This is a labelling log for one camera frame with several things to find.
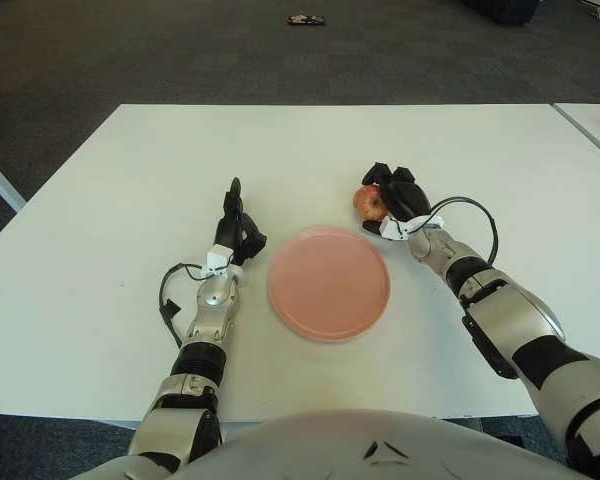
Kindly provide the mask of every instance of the tabletop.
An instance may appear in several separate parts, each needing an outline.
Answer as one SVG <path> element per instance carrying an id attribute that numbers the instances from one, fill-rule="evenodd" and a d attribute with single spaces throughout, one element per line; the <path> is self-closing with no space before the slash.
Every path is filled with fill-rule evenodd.
<path id="1" fill-rule="evenodd" d="M 496 266 L 554 310 L 573 348 L 600 357 L 600 150 L 549 105 L 122 105 L 0 234 L 0 413 L 142 418 L 177 354 L 157 310 L 160 279 L 204 262 L 234 176 L 268 243 L 244 265 L 221 420 L 533 413 L 401 242 L 366 237 L 391 297 L 358 338 L 316 343 L 275 315 L 276 252 L 315 225 L 365 235 L 351 204 L 374 162 L 409 167 L 431 203 L 459 194 L 485 205 L 500 233 Z M 442 214 L 456 239 L 488 254 L 479 210 Z M 169 286 L 181 331 L 197 287 L 184 275 Z"/>
<path id="2" fill-rule="evenodd" d="M 600 148 L 600 105 L 556 103 L 555 108 Z"/>

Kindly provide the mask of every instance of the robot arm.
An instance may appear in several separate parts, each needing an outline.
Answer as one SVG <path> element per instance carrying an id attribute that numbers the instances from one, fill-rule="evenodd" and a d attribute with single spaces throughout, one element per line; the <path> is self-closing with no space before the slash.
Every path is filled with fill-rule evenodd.
<path id="1" fill-rule="evenodd" d="M 199 268 L 200 278 L 192 277 L 202 283 L 196 317 L 183 338 L 171 324 L 179 307 L 163 302 L 161 288 L 160 313 L 180 347 L 171 375 L 163 380 L 136 430 L 129 454 L 76 479 L 168 478 L 222 442 L 216 411 L 238 291 L 244 283 L 240 265 L 262 250 L 266 239 L 242 211 L 240 181 L 235 178 L 225 195 L 224 217 L 218 222 L 214 245 L 207 252 L 207 264 Z M 178 264 L 170 269 L 162 287 L 171 273 L 186 267 Z"/>
<path id="2" fill-rule="evenodd" d="M 387 176 L 386 165 L 378 165 L 375 178 L 391 213 L 380 224 L 365 222 L 365 228 L 406 240 L 413 256 L 442 278 L 464 309 L 462 322 L 485 360 L 498 375 L 522 381 L 572 465 L 600 478 L 600 359 L 569 348 L 549 307 L 454 240 L 440 217 L 427 222 L 429 212 L 421 206 L 428 201 L 414 199 L 424 193 L 414 188 L 412 175 L 399 169 L 396 177 Z M 413 185 L 399 185 L 405 178 Z"/>

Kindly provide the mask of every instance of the floor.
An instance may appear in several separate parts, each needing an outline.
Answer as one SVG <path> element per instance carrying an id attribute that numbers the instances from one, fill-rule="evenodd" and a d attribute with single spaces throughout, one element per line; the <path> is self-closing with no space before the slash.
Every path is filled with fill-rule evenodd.
<path id="1" fill-rule="evenodd" d="M 286 25 L 303 12 L 327 25 Z M 545 0 L 517 28 L 457 0 L 0 0 L 0 169 L 30 198 L 120 103 L 600 103 L 588 13 Z M 12 217 L 0 198 L 0 230 Z M 482 425 L 561 458 L 537 418 Z M 0 478 L 64 478 L 128 437 L 0 417 Z"/>

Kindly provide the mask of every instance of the black cable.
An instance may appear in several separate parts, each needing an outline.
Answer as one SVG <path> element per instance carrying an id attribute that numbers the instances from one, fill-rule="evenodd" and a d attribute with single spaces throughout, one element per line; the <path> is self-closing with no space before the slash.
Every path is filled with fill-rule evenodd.
<path id="1" fill-rule="evenodd" d="M 224 267 L 216 268 L 214 271 L 217 272 L 220 270 L 224 270 L 228 266 L 229 265 L 225 265 Z M 196 265 L 195 263 L 178 263 L 178 264 L 174 265 L 173 267 L 171 267 L 169 270 L 167 270 L 167 273 L 165 273 L 164 276 L 162 277 L 162 282 L 160 282 L 160 291 L 158 293 L 158 306 L 159 306 L 160 316 L 162 317 L 164 324 L 169 329 L 169 332 L 173 336 L 173 339 L 176 341 L 176 345 L 178 345 L 178 348 L 180 348 L 182 346 L 182 340 L 180 339 L 178 332 L 176 332 L 176 329 L 173 326 L 173 317 L 174 317 L 175 313 L 177 313 L 177 311 L 175 313 L 173 313 L 172 311 L 169 310 L 169 308 L 174 308 L 174 307 L 177 308 L 177 306 L 175 306 L 175 304 L 173 304 L 173 302 L 172 302 L 173 306 L 170 307 L 168 305 L 169 301 L 167 301 L 167 302 L 164 301 L 164 287 L 167 284 L 167 280 L 169 280 L 169 277 L 171 277 L 171 275 L 173 275 L 177 271 L 182 270 L 183 268 L 187 272 L 187 275 L 189 276 L 189 278 L 191 278 L 192 280 L 195 280 L 196 282 L 203 282 L 204 280 L 207 280 L 208 278 L 211 278 L 213 276 L 213 275 L 207 275 L 206 277 L 195 277 L 191 274 L 191 271 L 189 269 L 197 268 L 198 270 L 202 270 L 202 267 L 200 265 Z"/>
<path id="2" fill-rule="evenodd" d="M 469 203 L 471 205 L 474 205 L 474 206 L 478 207 L 480 210 L 482 210 L 484 212 L 484 214 L 487 216 L 487 218 L 489 219 L 489 224 L 491 225 L 491 233 L 493 234 L 493 243 L 491 245 L 491 253 L 489 253 L 489 258 L 487 259 L 487 263 L 489 265 L 492 265 L 494 260 L 496 259 L 496 255 L 498 254 L 498 246 L 500 244 L 500 241 L 498 239 L 498 229 L 496 228 L 496 221 L 493 219 L 493 217 L 489 213 L 489 210 L 487 210 L 479 202 L 475 201 L 472 198 L 454 196 L 454 197 L 445 198 L 444 200 L 440 200 L 433 207 L 431 207 L 431 210 L 429 210 L 429 213 L 430 213 L 429 218 L 427 218 L 422 223 L 422 225 L 420 225 L 418 228 L 408 232 L 408 234 L 411 235 L 412 233 L 416 233 L 418 230 L 421 230 L 422 228 L 424 228 L 425 225 L 427 225 L 427 223 L 429 223 L 431 221 L 431 219 L 436 215 L 436 213 L 438 213 L 444 207 L 446 207 L 447 205 L 450 205 L 452 203 Z"/>

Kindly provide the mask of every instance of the apple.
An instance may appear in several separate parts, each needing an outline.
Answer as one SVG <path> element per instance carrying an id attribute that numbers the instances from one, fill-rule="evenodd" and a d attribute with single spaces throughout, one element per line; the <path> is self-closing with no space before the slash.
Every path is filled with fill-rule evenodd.
<path id="1" fill-rule="evenodd" d="M 353 197 L 353 206 L 363 220 L 381 221 L 389 214 L 387 206 L 380 197 L 380 187 L 365 185 L 358 189 Z"/>

